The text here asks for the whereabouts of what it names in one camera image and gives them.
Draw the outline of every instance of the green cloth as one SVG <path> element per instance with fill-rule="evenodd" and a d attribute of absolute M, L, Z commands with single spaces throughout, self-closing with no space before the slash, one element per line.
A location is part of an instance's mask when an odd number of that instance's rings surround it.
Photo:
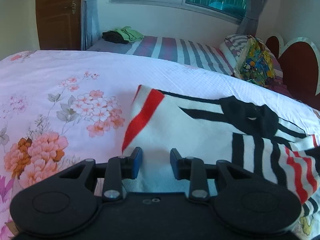
<path fill-rule="evenodd" d="M 140 32 L 137 32 L 131 29 L 130 26 L 123 27 L 122 29 L 115 29 L 115 32 L 121 34 L 125 41 L 139 41 L 143 39 L 143 35 Z"/>

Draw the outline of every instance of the red headboard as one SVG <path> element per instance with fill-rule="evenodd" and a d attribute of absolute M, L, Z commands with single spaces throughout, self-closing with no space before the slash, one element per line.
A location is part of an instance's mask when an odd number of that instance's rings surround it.
<path fill-rule="evenodd" d="M 308 38 L 296 38 L 284 45 L 279 35 L 271 36 L 267 47 L 278 58 L 283 83 L 297 100 L 320 110 L 320 52 Z"/>

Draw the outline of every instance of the white bed sheet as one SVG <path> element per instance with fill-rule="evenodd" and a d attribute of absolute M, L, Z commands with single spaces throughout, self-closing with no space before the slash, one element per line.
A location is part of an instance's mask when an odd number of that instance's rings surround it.
<path fill-rule="evenodd" d="M 0 61 L 3 236 L 10 236 L 5 223 L 10 222 L 9 203 L 17 192 L 79 160 L 94 158 L 101 163 L 122 154 L 131 103 L 140 84 L 193 97 L 234 95 L 244 102 L 266 104 L 307 134 L 319 135 L 319 119 L 311 107 L 217 72 L 108 52 L 18 53 Z M 93 106 L 88 109 L 83 103 Z"/>

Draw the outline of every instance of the white wall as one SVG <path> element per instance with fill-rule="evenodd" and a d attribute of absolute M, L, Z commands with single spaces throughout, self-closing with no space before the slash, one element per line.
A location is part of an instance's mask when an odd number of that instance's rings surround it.
<path fill-rule="evenodd" d="M 320 0 L 281 0 L 275 30 L 284 42 L 310 38 L 320 49 Z"/>
<path fill-rule="evenodd" d="M 39 49 L 36 0 L 0 0 L 0 60 L 24 50 Z"/>
<path fill-rule="evenodd" d="M 273 29 L 280 0 L 269 0 L 261 15 L 258 34 Z M 218 47 L 236 32 L 236 24 L 201 13 L 154 5 L 114 4 L 98 0 L 101 32 L 126 25 L 144 35 L 181 38 Z"/>

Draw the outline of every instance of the wooden door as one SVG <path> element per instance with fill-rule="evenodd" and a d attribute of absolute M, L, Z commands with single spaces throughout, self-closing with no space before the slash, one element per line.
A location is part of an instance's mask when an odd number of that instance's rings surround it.
<path fill-rule="evenodd" d="M 80 50 L 81 0 L 36 0 L 40 49 Z"/>

